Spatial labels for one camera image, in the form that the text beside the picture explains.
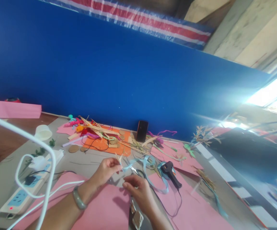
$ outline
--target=wrist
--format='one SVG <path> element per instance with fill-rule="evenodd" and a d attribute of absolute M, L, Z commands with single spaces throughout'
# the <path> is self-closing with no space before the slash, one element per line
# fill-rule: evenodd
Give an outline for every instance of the wrist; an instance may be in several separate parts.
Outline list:
<path fill-rule="evenodd" d="M 88 204 L 92 196 L 97 192 L 98 187 L 95 183 L 88 180 L 78 187 L 78 194 L 84 204 Z"/>

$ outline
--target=black glue gun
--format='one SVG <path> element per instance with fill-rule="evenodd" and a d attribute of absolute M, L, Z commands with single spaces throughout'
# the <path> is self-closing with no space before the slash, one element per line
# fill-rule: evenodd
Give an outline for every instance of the black glue gun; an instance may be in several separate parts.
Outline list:
<path fill-rule="evenodd" d="M 177 180 L 177 178 L 173 174 L 173 163 L 171 161 L 169 161 L 166 164 L 162 165 L 161 166 L 161 170 L 173 182 L 173 184 L 176 187 L 176 189 L 179 190 L 179 188 L 182 187 L 182 184 Z"/>

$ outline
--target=blue wall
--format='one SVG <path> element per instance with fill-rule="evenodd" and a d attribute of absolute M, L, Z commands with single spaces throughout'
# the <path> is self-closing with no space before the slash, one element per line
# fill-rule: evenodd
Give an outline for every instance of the blue wall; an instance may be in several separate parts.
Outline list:
<path fill-rule="evenodd" d="M 0 100 L 136 130 L 178 131 L 231 113 L 268 75 L 37 0 L 0 0 Z"/>

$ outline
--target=wooden table surface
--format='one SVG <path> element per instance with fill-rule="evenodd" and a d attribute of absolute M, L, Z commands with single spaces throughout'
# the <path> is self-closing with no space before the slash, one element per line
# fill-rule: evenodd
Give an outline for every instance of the wooden table surface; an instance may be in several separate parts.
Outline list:
<path fill-rule="evenodd" d="M 34 135 L 36 127 L 39 125 L 49 125 L 58 116 L 41 113 L 39 119 L 8 119 L 7 122 L 17 126 L 18 128 Z M 0 126 L 0 162 L 7 158 L 12 152 L 22 146 L 28 140 L 13 131 Z"/>

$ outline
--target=power strip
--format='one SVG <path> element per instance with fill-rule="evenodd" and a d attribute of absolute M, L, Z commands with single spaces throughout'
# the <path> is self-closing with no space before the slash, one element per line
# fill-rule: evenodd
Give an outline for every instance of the power strip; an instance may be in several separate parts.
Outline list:
<path fill-rule="evenodd" d="M 61 161 L 64 156 L 63 150 L 53 150 L 56 157 L 56 165 Z M 49 171 L 51 170 L 51 156 L 48 154 L 45 159 L 47 160 L 46 167 L 43 170 Z M 27 190 L 29 190 L 32 194 L 37 194 L 41 189 L 43 184 L 47 181 L 49 177 L 49 173 L 40 172 L 38 174 L 33 175 L 36 178 L 30 185 L 25 185 Z M 23 214 L 33 198 L 28 196 L 27 193 L 22 189 L 18 188 L 14 194 L 8 199 L 8 201 L 0 208 L 0 212 L 8 213 L 9 217 L 14 217 L 15 215 Z"/>

